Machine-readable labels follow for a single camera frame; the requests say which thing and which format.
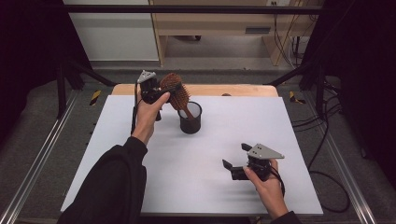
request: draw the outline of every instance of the black cup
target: black cup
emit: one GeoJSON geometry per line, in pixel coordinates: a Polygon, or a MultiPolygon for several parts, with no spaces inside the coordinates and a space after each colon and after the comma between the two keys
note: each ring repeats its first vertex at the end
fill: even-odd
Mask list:
{"type": "Polygon", "coordinates": [[[184,110],[178,110],[177,113],[180,117],[180,129],[183,133],[198,133],[201,129],[202,108],[195,102],[188,102],[187,108],[192,113],[193,119],[189,119],[184,110]]]}

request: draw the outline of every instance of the brown hairbrush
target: brown hairbrush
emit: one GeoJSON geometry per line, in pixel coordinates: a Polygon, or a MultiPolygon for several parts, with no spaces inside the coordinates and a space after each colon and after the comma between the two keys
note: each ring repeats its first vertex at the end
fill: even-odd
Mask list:
{"type": "Polygon", "coordinates": [[[171,94],[169,103],[175,110],[184,110],[188,119],[194,119],[194,116],[187,108],[187,103],[190,100],[190,94],[181,81],[181,77],[175,73],[166,75],[160,82],[162,90],[176,89],[175,93],[171,94]]]}

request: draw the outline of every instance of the black sleeve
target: black sleeve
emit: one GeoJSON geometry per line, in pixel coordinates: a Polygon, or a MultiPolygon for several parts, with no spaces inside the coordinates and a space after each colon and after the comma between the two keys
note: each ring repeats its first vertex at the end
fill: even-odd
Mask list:
{"type": "Polygon", "coordinates": [[[136,223],[146,187],[146,145],[134,137],[114,146],[92,167],[59,224],[136,223]]]}
{"type": "Polygon", "coordinates": [[[279,217],[271,222],[271,224],[302,224],[300,219],[294,214],[293,211],[279,217]]]}

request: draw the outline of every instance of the person's left hand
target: person's left hand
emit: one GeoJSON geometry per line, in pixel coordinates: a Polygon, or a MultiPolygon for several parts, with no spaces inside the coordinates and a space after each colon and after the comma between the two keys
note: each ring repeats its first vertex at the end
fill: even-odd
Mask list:
{"type": "Polygon", "coordinates": [[[137,115],[136,115],[136,127],[132,136],[142,141],[145,145],[148,144],[150,137],[154,134],[154,122],[157,118],[157,113],[168,101],[170,93],[164,93],[156,102],[152,105],[147,104],[143,100],[141,101],[140,92],[137,95],[138,104],[137,115]]]}

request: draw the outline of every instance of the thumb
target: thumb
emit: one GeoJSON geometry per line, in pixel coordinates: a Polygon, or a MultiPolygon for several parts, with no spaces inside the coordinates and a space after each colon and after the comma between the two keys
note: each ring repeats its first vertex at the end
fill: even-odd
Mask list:
{"type": "Polygon", "coordinates": [[[164,93],[155,103],[154,105],[160,109],[169,99],[169,97],[171,96],[171,93],[168,91],[166,93],[164,93]]]}
{"type": "Polygon", "coordinates": [[[245,174],[247,175],[247,178],[254,184],[254,186],[257,188],[260,186],[260,183],[262,182],[260,178],[252,171],[250,168],[244,166],[244,171],[245,174]]]}

